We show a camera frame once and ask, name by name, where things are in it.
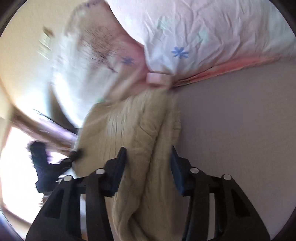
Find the beige knitted sweater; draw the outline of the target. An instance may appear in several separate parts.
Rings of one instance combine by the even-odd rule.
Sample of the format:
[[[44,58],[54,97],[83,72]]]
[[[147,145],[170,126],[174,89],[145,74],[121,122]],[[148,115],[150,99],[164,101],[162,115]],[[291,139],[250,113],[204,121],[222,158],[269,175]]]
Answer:
[[[146,90],[113,104],[93,105],[75,143],[83,151],[74,165],[87,176],[115,158],[121,147],[127,162],[118,192],[107,201],[121,240],[178,240],[177,189],[170,156],[181,129],[177,97],[171,91]]]

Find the lavender bed sheet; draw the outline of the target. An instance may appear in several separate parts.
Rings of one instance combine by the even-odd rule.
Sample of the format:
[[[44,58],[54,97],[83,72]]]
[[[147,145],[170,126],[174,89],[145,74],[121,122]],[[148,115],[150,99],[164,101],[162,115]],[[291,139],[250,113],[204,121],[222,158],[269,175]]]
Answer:
[[[295,208],[295,61],[178,87],[181,157],[208,175],[230,174],[271,237]]]

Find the left floral pink pillow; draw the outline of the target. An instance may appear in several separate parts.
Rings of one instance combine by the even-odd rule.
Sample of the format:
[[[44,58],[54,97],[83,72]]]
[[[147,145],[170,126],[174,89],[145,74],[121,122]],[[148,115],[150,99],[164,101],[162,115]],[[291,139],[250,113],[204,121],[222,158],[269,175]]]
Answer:
[[[92,106],[149,87],[143,47],[122,28],[105,1],[74,9],[54,53],[52,85],[63,113],[79,128]]]

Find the floral pink pillow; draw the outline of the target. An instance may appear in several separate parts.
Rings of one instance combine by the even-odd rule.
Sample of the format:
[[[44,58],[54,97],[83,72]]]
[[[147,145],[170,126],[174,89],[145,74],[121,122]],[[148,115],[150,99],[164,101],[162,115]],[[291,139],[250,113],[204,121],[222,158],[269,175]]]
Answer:
[[[295,57],[295,34],[270,1],[109,1],[149,69],[176,79]]]
[[[149,87],[143,47],[122,28],[105,1],[74,9],[54,53],[52,85],[63,113],[79,128],[92,106]]]

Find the right floral pink pillow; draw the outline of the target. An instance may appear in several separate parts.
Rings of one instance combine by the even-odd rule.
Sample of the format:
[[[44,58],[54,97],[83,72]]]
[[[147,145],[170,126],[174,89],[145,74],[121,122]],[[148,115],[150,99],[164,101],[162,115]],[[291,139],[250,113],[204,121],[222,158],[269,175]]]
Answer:
[[[295,34],[270,1],[109,1],[149,69],[176,79],[295,57]]]

